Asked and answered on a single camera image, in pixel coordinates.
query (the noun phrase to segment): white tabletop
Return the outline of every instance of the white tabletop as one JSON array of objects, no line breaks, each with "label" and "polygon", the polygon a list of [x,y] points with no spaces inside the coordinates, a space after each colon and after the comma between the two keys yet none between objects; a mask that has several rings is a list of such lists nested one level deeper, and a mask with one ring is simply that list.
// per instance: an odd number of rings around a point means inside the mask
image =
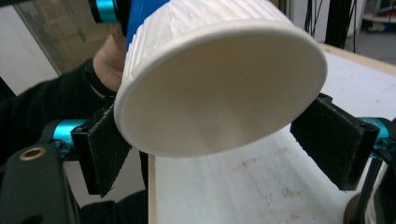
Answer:
[{"label": "white tabletop", "polygon": [[[335,105],[355,117],[396,117],[395,76],[330,53],[326,58],[322,92]],[[290,126],[215,155],[156,157],[150,184],[150,224],[339,224],[356,194],[338,190],[301,149]]]}]

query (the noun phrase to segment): person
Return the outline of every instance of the person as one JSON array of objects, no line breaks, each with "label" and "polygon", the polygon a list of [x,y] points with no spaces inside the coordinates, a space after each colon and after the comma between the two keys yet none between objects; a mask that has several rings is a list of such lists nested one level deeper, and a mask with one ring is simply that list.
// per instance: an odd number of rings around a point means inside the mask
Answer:
[{"label": "person", "polygon": [[[121,84],[125,46],[120,25],[112,24],[105,44],[91,60],[0,102],[0,166],[13,153],[34,144],[49,122],[89,119],[104,105],[106,96],[115,95]],[[142,173],[147,173],[147,155],[141,153],[141,160]],[[90,204],[80,211],[82,224],[147,223],[147,193],[132,195],[119,203]]]}]

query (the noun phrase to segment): hand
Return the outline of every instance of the hand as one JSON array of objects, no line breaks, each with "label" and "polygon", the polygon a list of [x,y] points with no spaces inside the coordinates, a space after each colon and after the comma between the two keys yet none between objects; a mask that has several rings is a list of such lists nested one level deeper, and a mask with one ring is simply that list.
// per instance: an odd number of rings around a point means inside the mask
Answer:
[{"label": "hand", "polygon": [[110,25],[110,36],[93,57],[93,69],[96,75],[112,91],[118,91],[121,84],[125,48],[126,36],[122,35],[120,25],[114,23]]}]

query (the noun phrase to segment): brass screw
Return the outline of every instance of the brass screw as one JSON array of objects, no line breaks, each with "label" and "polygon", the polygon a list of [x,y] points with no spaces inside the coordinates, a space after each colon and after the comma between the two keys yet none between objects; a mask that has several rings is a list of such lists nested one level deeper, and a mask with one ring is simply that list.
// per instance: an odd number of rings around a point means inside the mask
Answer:
[{"label": "brass screw", "polygon": [[35,160],[46,153],[46,149],[43,147],[33,147],[24,151],[20,155],[21,161],[32,161]]}]

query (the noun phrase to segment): cup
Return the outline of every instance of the cup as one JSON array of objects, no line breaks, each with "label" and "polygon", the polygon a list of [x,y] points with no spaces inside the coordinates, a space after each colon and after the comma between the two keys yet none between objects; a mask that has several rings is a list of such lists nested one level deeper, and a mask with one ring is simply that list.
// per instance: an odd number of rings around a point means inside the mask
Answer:
[{"label": "cup", "polygon": [[326,74],[318,44],[269,1],[171,0],[132,38],[115,120],[148,154],[221,152],[288,125]]}]

